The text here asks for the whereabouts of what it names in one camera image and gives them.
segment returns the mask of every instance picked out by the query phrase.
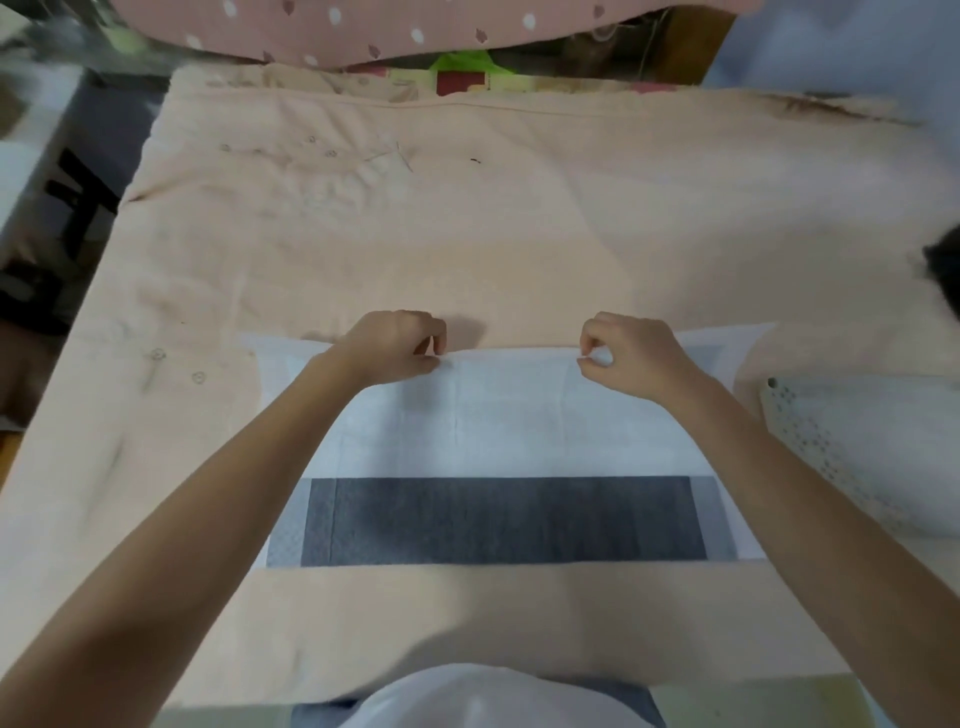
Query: stain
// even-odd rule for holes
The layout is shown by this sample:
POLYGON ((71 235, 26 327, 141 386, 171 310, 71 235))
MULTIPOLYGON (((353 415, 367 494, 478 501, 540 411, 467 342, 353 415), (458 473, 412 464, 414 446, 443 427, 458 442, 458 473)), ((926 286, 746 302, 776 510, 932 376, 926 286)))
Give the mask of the stain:
POLYGON ((143 380, 143 384, 140 385, 140 394, 145 395, 147 390, 151 388, 154 384, 154 379, 156 378, 156 370, 160 368, 160 362, 163 361, 163 358, 154 359, 152 358, 153 363, 150 365, 150 371, 147 372, 147 376, 143 380))
POLYGON ((871 121, 878 124, 894 124, 900 127, 920 127, 921 124, 913 121, 903 121, 901 119, 892 119, 884 116, 873 116, 869 113, 853 111, 846 109, 839 104, 832 104, 823 99, 813 96, 787 96, 778 93, 759 93, 757 96, 770 101, 776 101, 782 104, 782 110, 787 113, 797 115, 823 115, 835 118, 849 119, 851 121, 871 121))
POLYGON ((90 523, 90 519, 97 512, 100 504, 106 498, 107 493, 109 493, 110 478, 113 476, 114 471, 116 471, 117 466, 120 464, 120 458, 123 456, 124 444, 124 438, 121 437, 117 441, 116 447, 113 449, 113 454, 109 457, 104 476, 100 478, 100 482, 97 483, 91 490, 89 498, 86 500, 85 504, 84 523, 90 523))
POLYGON ((302 341, 319 341, 322 344, 331 344, 336 341, 336 336, 331 336, 330 334, 321 333, 320 331, 307 331, 304 335, 300 337, 302 341))
POLYGON ((113 457, 110 458, 110 464, 107 468, 107 475, 104 477, 104 481, 110 477, 113 471, 116 470, 117 463, 120 462, 120 455, 123 454, 124 439, 120 438, 120 442, 117 443, 116 449, 113 451, 113 457))

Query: pink blanket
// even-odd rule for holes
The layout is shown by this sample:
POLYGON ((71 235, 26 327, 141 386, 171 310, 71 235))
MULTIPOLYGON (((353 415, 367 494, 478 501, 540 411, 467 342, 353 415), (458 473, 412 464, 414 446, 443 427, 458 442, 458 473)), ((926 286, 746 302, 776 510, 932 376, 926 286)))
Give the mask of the pink blanket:
MULTIPOLYGON (((502 48, 619 23, 687 0, 114 0, 145 36, 230 56, 332 68, 502 48)), ((705 0, 730 12, 762 0, 705 0)))

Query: person's right hand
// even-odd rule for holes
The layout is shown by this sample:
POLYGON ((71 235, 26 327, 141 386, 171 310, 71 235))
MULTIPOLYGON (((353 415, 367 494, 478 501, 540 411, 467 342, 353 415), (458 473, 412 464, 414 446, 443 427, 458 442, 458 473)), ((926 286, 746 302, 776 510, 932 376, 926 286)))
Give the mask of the person's right hand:
POLYGON ((666 405, 691 380, 706 376, 686 355, 673 331, 663 321, 635 319, 601 311, 584 324, 580 334, 580 371, 592 381, 624 394, 666 405), (589 357, 596 347, 607 346, 613 364, 605 366, 589 357))

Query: finger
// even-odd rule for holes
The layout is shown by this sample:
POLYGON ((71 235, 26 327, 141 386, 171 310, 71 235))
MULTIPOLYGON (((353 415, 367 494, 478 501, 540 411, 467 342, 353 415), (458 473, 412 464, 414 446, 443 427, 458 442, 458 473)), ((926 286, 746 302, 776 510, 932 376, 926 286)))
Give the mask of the finger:
POLYGON ((577 359, 577 364, 580 365, 580 373, 585 376, 590 381, 595 381, 600 384, 604 383, 604 379, 607 374, 607 367, 602 364, 597 364, 589 356, 582 356, 577 359))
POLYGON ((602 347, 607 344, 606 335, 609 328, 602 321, 590 319, 584 324, 580 332, 580 353, 586 356, 596 347, 602 347))
POLYGON ((417 317, 420 324, 419 333, 424 337, 433 338, 433 353, 446 353, 446 321, 435 318, 426 311, 404 311, 417 317))

